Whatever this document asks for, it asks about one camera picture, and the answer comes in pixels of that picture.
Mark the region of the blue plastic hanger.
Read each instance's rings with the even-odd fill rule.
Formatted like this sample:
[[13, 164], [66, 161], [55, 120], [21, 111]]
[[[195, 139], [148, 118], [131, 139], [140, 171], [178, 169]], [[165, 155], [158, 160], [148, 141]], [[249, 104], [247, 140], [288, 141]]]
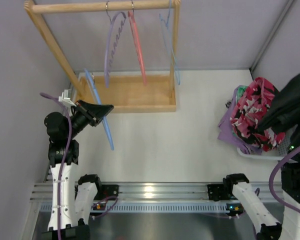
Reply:
[[114, 143], [113, 143], [113, 138], [112, 138], [112, 134], [111, 134], [111, 130], [110, 130], [110, 126], [106, 117], [106, 110], [110, 110], [110, 108], [106, 108], [105, 105], [102, 105], [101, 102], [101, 98], [99, 96], [95, 81], [94, 81], [94, 76], [93, 74], [91, 74], [86, 68], [84, 69], [84, 74], [85, 74], [85, 79], [86, 82], [88, 84], [90, 93], [92, 95], [93, 101], [94, 101], [94, 105], [96, 105], [96, 109], [98, 109], [99, 113], [98, 118], [100, 119], [100, 121], [103, 124], [103, 128], [105, 131], [105, 134], [107, 136], [109, 145], [110, 145], [110, 149], [113, 151], [115, 149], [114, 147]]

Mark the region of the black trousers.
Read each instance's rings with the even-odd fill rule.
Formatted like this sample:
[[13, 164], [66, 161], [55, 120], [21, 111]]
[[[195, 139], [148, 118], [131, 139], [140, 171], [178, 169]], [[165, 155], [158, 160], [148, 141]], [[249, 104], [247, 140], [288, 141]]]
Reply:
[[271, 128], [276, 134], [285, 132], [300, 119], [300, 73], [274, 96], [271, 106], [258, 123], [258, 131]]

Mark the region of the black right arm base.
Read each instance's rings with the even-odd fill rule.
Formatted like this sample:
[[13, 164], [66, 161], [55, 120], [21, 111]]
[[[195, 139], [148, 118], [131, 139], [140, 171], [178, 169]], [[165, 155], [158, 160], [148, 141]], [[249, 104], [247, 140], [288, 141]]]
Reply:
[[208, 184], [207, 193], [210, 201], [218, 202], [218, 201], [225, 201], [231, 199], [227, 187], [225, 187], [223, 184], [220, 183]]

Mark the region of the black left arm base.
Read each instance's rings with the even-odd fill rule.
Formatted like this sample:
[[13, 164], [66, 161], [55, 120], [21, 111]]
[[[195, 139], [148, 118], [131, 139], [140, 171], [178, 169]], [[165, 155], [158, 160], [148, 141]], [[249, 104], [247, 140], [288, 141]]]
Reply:
[[94, 197], [95, 201], [105, 199], [110, 196], [118, 196], [119, 185], [118, 184], [103, 184], [97, 187], [97, 194]]

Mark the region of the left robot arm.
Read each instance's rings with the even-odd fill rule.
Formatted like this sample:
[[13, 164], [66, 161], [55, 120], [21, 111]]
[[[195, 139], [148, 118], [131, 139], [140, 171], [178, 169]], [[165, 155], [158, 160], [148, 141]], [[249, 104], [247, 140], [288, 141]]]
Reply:
[[48, 160], [52, 174], [52, 207], [44, 240], [89, 240], [93, 201], [102, 188], [97, 174], [76, 180], [79, 143], [75, 137], [88, 125], [96, 127], [114, 109], [112, 104], [83, 100], [71, 106], [72, 116], [52, 112], [44, 119], [49, 136]]

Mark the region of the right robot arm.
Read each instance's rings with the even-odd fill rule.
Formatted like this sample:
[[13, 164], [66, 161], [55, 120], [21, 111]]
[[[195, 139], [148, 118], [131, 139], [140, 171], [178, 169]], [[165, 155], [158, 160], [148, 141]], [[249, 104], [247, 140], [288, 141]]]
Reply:
[[290, 140], [288, 154], [272, 170], [268, 187], [273, 198], [283, 205], [279, 222], [265, 207], [243, 173], [223, 179], [227, 194], [235, 197], [252, 221], [258, 240], [300, 240], [300, 126]]

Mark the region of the purple plastic hanger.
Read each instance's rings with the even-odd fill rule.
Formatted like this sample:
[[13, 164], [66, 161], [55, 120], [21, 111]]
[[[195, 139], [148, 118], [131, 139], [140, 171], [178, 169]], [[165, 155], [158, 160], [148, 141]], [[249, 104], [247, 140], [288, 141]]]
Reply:
[[[123, 11], [117, 11], [113, 17], [110, 17], [108, 10], [109, 10], [109, 0], [105, 4], [105, 10], [106, 14], [110, 20], [110, 27], [107, 33], [107, 40], [106, 40], [106, 47], [105, 47], [105, 55], [104, 55], [104, 81], [105, 81], [105, 86], [108, 88], [110, 86], [110, 73], [112, 70], [112, 66], [114, 63], [114, 57], [116, 54], [116, 50], [118, 48], [118, 43], [120, 40], [120, 37], [123, 32], [123, 28], [126, 23], [127, 16]], [[115, 32], [115, 37], [112, 40], [112, 35], [113, 35], [113, 30], [115, 28], [115, 23], [118, 17], [122, 17], [120, 20], [120, 23], [118, 25], [118, 29]]]

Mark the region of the pink plastic hanger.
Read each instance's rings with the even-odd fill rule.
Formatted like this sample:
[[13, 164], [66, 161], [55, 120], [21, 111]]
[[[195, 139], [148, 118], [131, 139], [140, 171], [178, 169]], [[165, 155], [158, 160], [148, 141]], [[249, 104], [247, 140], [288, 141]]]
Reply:
[[135, 20], [135, 15], [134, 15], [135, 5], [132, 0], [130, 2], [131, 2], [132, 10], [128, 11], [128, 20], [129, 20], [129, 24], [130, 24], [131, 34], [132, 34], [132, 38], [133, 38], [136, 55], [137, 55], [137, 60], [139, 63], [139, 68], [140, 68], [140, 72], [141, 72], [141, 76], [142, 76], [143, 85], [146, 86], [147, 85], [147, 77], [146, 77], [146, 70], [145, 70], [144, 58], [143, 58], [143, 53], [142, 53], [142, 46], [140, 43], [138, 26], [137, 26], [137, 23]]

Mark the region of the wooden clothes rack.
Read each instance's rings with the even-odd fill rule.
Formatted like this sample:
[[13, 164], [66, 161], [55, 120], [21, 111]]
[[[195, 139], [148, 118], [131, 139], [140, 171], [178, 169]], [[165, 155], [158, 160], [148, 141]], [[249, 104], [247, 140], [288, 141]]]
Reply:
[[[23, 3], [24, 10], [41, 34], [46, 45], [58, 61], [59, 65], [69, 78], [76, 90], [76, 99], [86, 102], [93, 99], [88, 93], [88, 85], [83, 82], [84, 78], [76, 77], [74, 70], [69, 64], [66, 56], [58, 45], [50, 31], [43, 14], [59, 13], [85, 13], [85, 12], [108, 12], [127, 10], [155, 10], [173, 9], [173, 28], [171, 54], [175, 53], [178, 42], [179, 31], [179, 0], [141, 0], [136, 3], [132, 1], [114, 2], [92, 2], [92, 3], [60, 3], [37, 5], [32, 0]], [[141, 75], [115, 75], [96, 76], [96, 86], [100, 90], [101, 100], [107, 104], [114, 104], [115, 113], [167, 113], [175, 112], [177, 109], [175, 93], [175, 69], [177, 62], [171, 56], [169, 74], [149, 75], [149, 86], [142, 86], [141, 81], [147, 77], [144, 71]]]

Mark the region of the purple garment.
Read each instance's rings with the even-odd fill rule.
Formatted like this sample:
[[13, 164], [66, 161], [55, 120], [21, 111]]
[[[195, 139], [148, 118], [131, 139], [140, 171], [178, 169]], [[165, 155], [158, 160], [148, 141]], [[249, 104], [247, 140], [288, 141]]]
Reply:
[[220, 132], [218, 134], [217, 139], [227, 144], [230, 144], [236, 148], [239, 148], [239, 150], [243, 154], [251, 155], [252, 153], [254, 153], [257, 155], [261, 155], [262, 150], [260, 148], [245, 143], [242, 139], [238, 138], [233, 133], [232, 124], [230, 122], [231, 114], [234, 110], [235, 105], [237, 104], [236, 102], [237, 92], [238, 90], [241, 90], [243, 88], [244, 88], [243, 85], [239, 85], [237, 88], [235, 88], [233, 91], [232, 99], [226, 103], [227, 110], [218, 123], [218, 128]]

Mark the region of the green garment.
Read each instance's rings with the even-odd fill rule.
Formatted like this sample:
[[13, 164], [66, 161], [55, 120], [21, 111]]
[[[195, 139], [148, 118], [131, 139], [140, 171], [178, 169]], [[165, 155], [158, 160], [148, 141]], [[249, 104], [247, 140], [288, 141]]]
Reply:
[[244, 92], [246, 91], [247, 88], [248, 88], [248, 86], [246, 86], [246, 85], [240, 85], [238, 87], [237, 93], [236, 93], [236, 99], [237, 100], [239, 100], [243, 96], [243, 94], [244, 94]]

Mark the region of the pink camouflage garment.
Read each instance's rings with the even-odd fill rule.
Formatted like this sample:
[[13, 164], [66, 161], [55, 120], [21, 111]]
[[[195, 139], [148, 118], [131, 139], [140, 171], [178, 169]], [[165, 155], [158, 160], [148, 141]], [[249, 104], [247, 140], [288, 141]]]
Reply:
[[259, 124], [278, 93], [277, 88], [264, 77], [257, 77], [247, 86], [230, 115], [233, 134], [257, 150], [268, 152], [277, 148], [286, 133], [275, 133], [270, 127], [261, 130]]

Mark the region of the white laundry basket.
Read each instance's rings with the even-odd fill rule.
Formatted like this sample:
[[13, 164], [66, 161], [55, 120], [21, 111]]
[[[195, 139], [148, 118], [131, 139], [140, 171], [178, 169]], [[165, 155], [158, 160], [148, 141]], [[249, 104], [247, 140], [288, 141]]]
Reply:
[[291, 144], [290, 138], [293, 135], [294, 131], [296, 130], [297, 125], [289, 129], [286, 134], [284, 140], [281, 142], [281, 144], [267, 152], [262, 152], [261, 154], [256, 154], [251, 152], [250, 154], [243, 153], [240, 148], [236, 148], [237, 153], [247, 159], [253, 159], [253, 160], [265, 160], [265, 161], [280, 161], [282, 160], [287, 154], [288, 154], [288, 149]]

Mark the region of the aluminium mounting rail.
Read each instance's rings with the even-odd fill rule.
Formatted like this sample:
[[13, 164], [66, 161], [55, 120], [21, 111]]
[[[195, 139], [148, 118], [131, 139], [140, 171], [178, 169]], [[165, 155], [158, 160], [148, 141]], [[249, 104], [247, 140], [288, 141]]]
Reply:
[[[104, 182], [102, 185], [119, 185], [118, 198], [122, 201], [210, 201], [207, 185], [221, 182]], [[251, 182], [252, 190], [259, 188], [259, 198], [273, 202], [267, 182]], [[35, 183], [30, 195], [31, 202], [51, 201], [51, 181]]]

